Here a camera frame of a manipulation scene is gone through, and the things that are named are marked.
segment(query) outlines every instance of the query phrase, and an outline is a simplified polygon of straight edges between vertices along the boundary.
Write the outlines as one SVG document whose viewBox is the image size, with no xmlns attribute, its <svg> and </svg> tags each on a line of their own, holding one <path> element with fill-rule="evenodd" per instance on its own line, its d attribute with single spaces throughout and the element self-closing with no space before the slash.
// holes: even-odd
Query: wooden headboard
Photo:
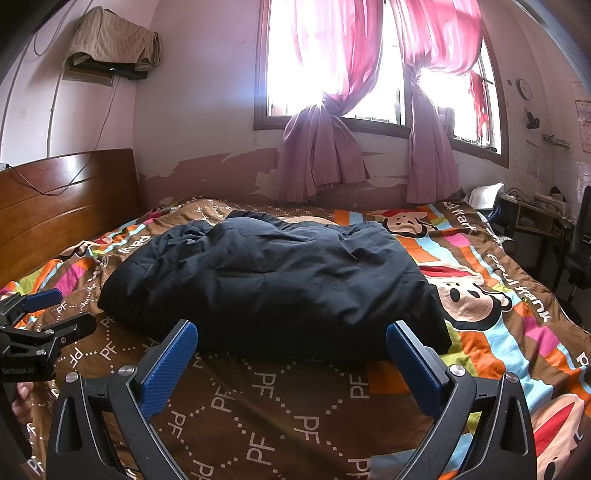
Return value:
<svg viewBox="0 0 591 480">
<path fill-rule="evenodd" d="M 130 148 L 46 158 L 0 172 L 0 288 L 33 272 L 67 247 L 141 215 Z"/>
</svg>

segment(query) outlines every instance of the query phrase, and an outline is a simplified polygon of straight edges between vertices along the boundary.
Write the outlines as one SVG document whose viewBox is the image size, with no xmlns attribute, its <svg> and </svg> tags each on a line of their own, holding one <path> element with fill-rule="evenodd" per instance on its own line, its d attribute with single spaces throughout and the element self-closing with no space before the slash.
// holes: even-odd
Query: books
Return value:
<svg viewBox="0 0 591 480">
<path fill-rule="evenodd" d="M 566 202 L 562 202 L 561 200 L 558 200 L 554 197 L 549 197 L 547 195 L 542 195 L 541 193 L 536 193 L 534 205 L 536 205 L 539 208 L 548 210 L 549 212 L 559 213 L 562 216 L 566 217 Z"/>
</svg>

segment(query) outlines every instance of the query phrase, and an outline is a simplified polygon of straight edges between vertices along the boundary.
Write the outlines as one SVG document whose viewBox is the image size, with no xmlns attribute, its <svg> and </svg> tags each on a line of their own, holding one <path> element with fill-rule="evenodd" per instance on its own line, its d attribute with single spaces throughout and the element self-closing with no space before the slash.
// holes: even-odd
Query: white paper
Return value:
<svg viewBox="0 0 591 480">
<path fill-rule="evenodd" d="M 591 95 L 581 82 L 570 82 L 570 86 L 573 89 L 573 95 L 575 100 L 582 100 L 584 102 L 591 102 Z"/>
<path fill-rule="evenodd" d="M 591 102 L 575 102 L 577 105 L 577 113 L 579 120 L 583 122 L 591 122 Z"/>
<path fill-rule="evenodd" d="M 470 204 L 474 210 L 492 210 L 495 205 L 496 195 L 503 189 L 503 187 L 504 185 L 502 183 L 477 187 L 472 190 L 468 204 Z"/>
<path fill-rule="evenodd" d="M 525 159 L 525 173 L 532 177 L 538 177 L 539 159 L 538 159 L 538 147 L 534 144 L 527 142 L 527 157 Z"/>
<path fill-rule="evenodd" d="M 538 151 L 538 163 L 538 179 L 542 184 L 545 184 L 550 181 L 551 165 L 548 165 L 546 153 L 541 150 Z"/>
<path fill-rule="evenodd" d="M 583 151 L 591 153 L 591 122 L 579 122 Z"/>
</svg>

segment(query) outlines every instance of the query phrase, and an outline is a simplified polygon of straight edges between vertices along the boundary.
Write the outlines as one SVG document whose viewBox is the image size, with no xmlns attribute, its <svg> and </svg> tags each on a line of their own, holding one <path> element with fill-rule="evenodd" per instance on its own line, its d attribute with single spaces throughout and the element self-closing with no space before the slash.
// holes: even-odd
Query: finger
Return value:
<svg viewBox="0 0 591 480">
<path fill-rule="evenodd" d="M 31 392 L 33 391 L 33 383 L 26 382 L 26 383 L 19 383 L 17 384 L 18 396 L 21 397 L 23 400 L 26 400 Z"/>
<path fill-rule="evenodd" d="M 33 404 L 31 400 L 15 400 L 12 403 L 12 413 L 14 413 L 15 417 L 19 419 L 27 417 L 31 414 L 31 410 L 33 409 Z"/>
</svg>

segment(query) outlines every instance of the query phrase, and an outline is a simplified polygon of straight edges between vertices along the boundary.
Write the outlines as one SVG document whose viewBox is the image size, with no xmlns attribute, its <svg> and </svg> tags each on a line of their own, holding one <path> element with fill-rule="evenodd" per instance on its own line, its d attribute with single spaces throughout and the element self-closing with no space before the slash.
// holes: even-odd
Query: wall clock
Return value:
<svg viewBox="0 0 591 480">
<path fill-rule="evenodd" d="M 517 90 L 525 100 L 531 100 L 531 88 L 524 79 L 517 79 Z"/>
</svg>

